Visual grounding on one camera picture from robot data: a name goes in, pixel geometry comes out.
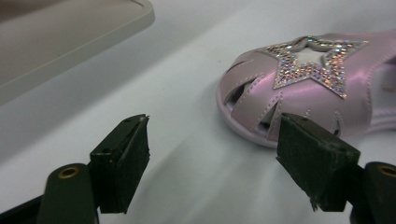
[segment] gray tray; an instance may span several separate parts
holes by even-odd
[[[147,0],[2,0],[0,105],[153,22]]]

